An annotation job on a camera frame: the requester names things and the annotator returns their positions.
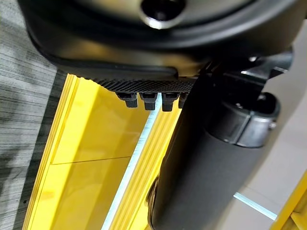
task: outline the yellow panel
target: yellow panel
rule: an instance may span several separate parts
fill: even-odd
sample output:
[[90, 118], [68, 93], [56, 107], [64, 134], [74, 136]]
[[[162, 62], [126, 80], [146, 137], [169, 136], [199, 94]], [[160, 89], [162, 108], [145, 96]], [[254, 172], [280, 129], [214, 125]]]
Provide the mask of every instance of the yellow panel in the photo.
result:
[[50, 165], [31, 229], [101, 229], [129, 160]]
[[271, 230], [297, 229], [295, 223], [291, 220], [291, 214], [293, 212], [300, 213], [303, 218], [307, 219], [307, 171], [305, 171], [276, 221], [272, 224]]
[[180, 111], [176, 102], [172, 112], [159, 112], [110, 230], [143, 230], [146, 228], [148, 211], [146, 196], [159, 173]]
[[81, 79], [53, 164], [131, 156], [149, 115], [139, 102], [127, 108], [115, 93]]
[[291, 218], [299, 230], [307, 230], [307, 219], [302, 214], [293, 212]]
[[23, 229], [100, 229], [148, 115], [68, 75]]
[[51, 157], [52, 157], [51, 153], [53, 153], [58, 146], [59, 136], [61, 136], [62, 132], [62, 124], [65, 123], [67, 114], [69, 113], [71, 103], [74, 99], [74, 95], [79, 85], [79, 80], [80, 80], [79, 78], [73, 75], [70, 74], [67, 75], [62, 95], [59, 101], [59, 105], [56, 114], [54, 116], [52, 127], [48, 136], [48, 140], [46, 142], [42, 160], [39, 165], [39, 169], [35, 179], [27, 213], [24, 219], [24, 225], [23, 225], [24, 230], [31, 229], [31, 223], [33, 221], [34, 212], [38, 204], [38, 198], [44, 185], [43, 181], [45, 180], [48, 167], [51, 162]]

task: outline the light strip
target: light strip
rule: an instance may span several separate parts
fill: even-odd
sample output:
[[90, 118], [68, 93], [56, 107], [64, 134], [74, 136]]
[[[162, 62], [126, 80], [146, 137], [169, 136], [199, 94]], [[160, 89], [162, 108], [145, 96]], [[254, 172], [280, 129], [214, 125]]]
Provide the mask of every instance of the light strip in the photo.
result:
[[128, 183], [132, 177], [132, 174], [133, 174], [133, 171], [136, 167], [136, 164], [140, 158], [140, 155], [142, 153], [142, 150], [144, 148], [144, 145], [146, 143], [146, 140], [149, 136], [149, 133], [154, 125], [154, 121], [155, 119], [157, 118], [158, 116], [158, 113], [159, 113], [159, 110], [162, 106], [162, 97], [161, 97], [161, 94], [159, 93], [158, 94], [158, 97], [157, 97], [157, 100], [156, 100], [156, 103], [155, 103], [155, 110], [154, 111], [151, 111], [148, 118], [147, 118], [147, 121], [146, 121], [146, 124], [144, 126], [144, 129], [141, 133], [141, 136], [139, 138], [139, 141], [134, 149], [134, 152], [131, 156], [131, 159], [130, 159], [130, 162], [126, 168], [126, 171], [125, 171], [125, 174], [120, 182], [120, 185], [118, 187], [118, 190], [115, 194], [115, 197], [113, 199], [113, 202], [111, 204], [111, 207], [109, 209], [109, 212], [106, 216], [106, 219], [105, 219], [105, 222], [101, 228], [101, 230], [109, 230], [110, 226], [111, 226], [111, 223], [113, 221], [113, 218], [116, 214], [116, 211], [119, 207], [119, 204], [124, 196], [124, 193], [126, 191], [126, 188], [128, 186]]
[[248, 199], [247, 197], [243, 196], [240, 193], [235, 193], [234, 198], [238, 199], [239, 201], [242, 201], [244, 204], [250, 206], [251, 208], [255, 209], [256, 211], [260, 212], [261, 214], [267, 216], [268, 218], [272, 220], [276, 220], [277, 215], [266, 208], [262, 207], [261, 205], [257, 204], [256, 202]]

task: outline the gray carpet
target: gray carpet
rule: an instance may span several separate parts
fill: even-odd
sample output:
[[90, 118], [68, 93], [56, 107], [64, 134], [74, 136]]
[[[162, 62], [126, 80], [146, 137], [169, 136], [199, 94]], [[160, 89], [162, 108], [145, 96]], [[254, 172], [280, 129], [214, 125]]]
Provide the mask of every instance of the gray carpet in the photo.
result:
[[66, 74], [28, 39], [15, 0], [0, 0], [0, 230], [22, 228]]

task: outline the metal bolt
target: metal bolt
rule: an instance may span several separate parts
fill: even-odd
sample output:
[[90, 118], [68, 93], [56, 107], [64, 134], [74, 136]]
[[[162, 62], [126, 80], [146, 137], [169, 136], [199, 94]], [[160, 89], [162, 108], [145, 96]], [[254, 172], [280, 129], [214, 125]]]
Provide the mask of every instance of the metal bolt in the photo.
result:
[[249, 57], [248, 59], [249, 59], [250, 62], [254, 62], [254, 61], [257, 60], [257, 57]]
[[240, 109], [243, 109], [243, 106], [241, 106], [240, 103], [236, 103], [236, 106], [237, 106], [238, 108], [240, 108]]
[[267, 97], [265, 96], [265, 94], [260, 94], [258, 97], [258, 100], [265, 100]]
[[277, 124], [276, 124], [276, 122], [271, 122], [270, 124], [269, 124], [269, 129], [275, 129], [276, 128], [276, 126], [277, 126]]

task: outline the floor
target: floor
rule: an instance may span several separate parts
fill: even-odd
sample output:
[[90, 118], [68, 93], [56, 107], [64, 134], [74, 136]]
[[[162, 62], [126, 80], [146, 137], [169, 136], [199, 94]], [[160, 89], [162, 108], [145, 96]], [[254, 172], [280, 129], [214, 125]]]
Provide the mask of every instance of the floor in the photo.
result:
[[0, 22], [0, 230], [19, 230], [66, 74], [33, 48], [15, 0], [0, 0]]

